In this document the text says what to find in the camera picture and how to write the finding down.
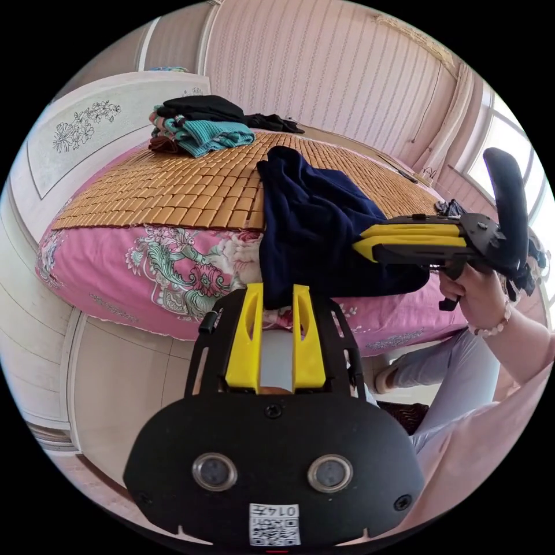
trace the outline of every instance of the floral bedsheet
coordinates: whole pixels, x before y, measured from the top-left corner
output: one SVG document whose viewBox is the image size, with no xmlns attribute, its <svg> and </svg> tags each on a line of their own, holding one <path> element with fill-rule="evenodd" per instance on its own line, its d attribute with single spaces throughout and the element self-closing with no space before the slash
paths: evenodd
<svg viewBox="0 0 555 555">
<path fill-rule="evenodd" d="M 194 340 L 198 323 L 230 291 L 262 281 L 262 234 L 177 227 L 50 230 L 36 273 L 86 314 L 156 334 Z M 439 280 L 420 291 L 335 299 L 363 356 L 442 339 L 466 325 L 459 310 L 440 312 Z M 266 311 L 265 328 L 292 326 L 290 308 Z"/>
</svg>

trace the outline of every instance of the sticker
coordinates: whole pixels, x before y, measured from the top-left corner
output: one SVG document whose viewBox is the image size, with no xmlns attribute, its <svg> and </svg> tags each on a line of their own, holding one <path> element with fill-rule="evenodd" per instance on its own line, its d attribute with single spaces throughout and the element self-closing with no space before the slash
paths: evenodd
<svg viewBox="0 0 555 555">
<path fill-rule="evenodd" d="M 251 545 L 300 545 L 298 505 L 249 505 Z"/>
</svg>

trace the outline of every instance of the folded clothes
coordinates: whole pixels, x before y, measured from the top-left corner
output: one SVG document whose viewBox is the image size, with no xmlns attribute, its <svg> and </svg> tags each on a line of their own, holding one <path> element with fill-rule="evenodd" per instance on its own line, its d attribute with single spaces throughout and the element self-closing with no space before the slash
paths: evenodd
<svg viewBox="0 0 555 555">
<path fill-rule="evenodd" d="M 159 68 L 150 68 L 149 71 L 179 71 L 181 73 L 191 73 L 187 68 L 182 68 L 179 65 L 163 65 Z"/>
<path fill-rule="evenodd" d="M 214 94 L 179 97 L 166 100 L 157 106 L 157 114 L 161 117 L 181 116 L 182 120 L 203 121 L 234 121 L 246 124 L 243 110 Z"/>
<path fill-rule="evenodd" d="M 304 129 L 297 127 L 297 122 L 284 120 L 276 114 L 271 116 L 263 116 L 262 114 L 245 116 L 239 106 L 215 94 L 172 98 L 166 100 L 163 105 L 157 106 L 156 112 L 160 117 L 175 118 L 177 126 L 187 120 L 234 121 L 243 123 L 247 127 L 268 131 L 305 132 Z"/>
<path fill-rule="evenodd" d="M 427 283 L 427 268 L 370 262 L 352 248 L 360 233 L 387 218 L 343 172 L 315 169 L 284 146 L 270 149 L 257 169 L 264 185 L 260 267 L 268 310 L 291 304 L 294 283 L 328 297 L 397 295 Z"/>
<path fill-rule="evenodd" d="M 162 118 L 153 112 L 150 121 L 154 124 L 153 137 L 166 137 L 200 158 L 212 150 L 223 150 L 235 146 L 250 145 L 255 134 L 244 124 L 231 121 L 184 120 L 176 126 L 175 118 Z"/>
</svg>

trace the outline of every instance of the hand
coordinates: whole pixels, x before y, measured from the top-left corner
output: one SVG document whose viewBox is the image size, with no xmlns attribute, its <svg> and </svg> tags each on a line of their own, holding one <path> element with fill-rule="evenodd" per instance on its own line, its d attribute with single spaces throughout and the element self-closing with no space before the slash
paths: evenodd
<svg viewBox="0 0 555 555">
<path fill-rule="evenodd" d="M 505 294 L 495 272 L 480 273 L 468 264 L 461 276 L 453 281 L 439 273 L 439 290 L 455 301 L 460 296 L 460 307 L 468 323 L 481 330 L 497 326 L 505 314 Z"/>
</svg>

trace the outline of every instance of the yellow plastic part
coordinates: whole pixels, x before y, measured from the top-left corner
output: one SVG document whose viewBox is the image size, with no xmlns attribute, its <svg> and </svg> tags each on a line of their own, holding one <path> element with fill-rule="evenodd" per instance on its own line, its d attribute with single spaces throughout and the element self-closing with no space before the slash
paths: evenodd
<svg viewBox="0 0 555 555">
<path fill-rule="evenodd" d="M 372 262 L 374 259 L 373 248 L 377 245 L 440 245 L 446 247 L 466 248 L 464 237 L 446 235 L 376 235 L 370 236 L 353 244 L 353 249 Z"/>
<path fill-rule="evenodd" d="M 293 286 L 293 393 L 324 386 L 324 360 L 309 288 Z"/>
<path fill-rule="evenodd" d="M 225 381 L 229 387 L 260 389 L 262 362 L 262 283 L 247 285 Z"/>
<path fill-rule="evenodd" d="M 459 237 L 461 228 L 457 224 L 376 224 L 360 234 L 366 239 L 376 235 L 442 235 Z"/>
</svg>

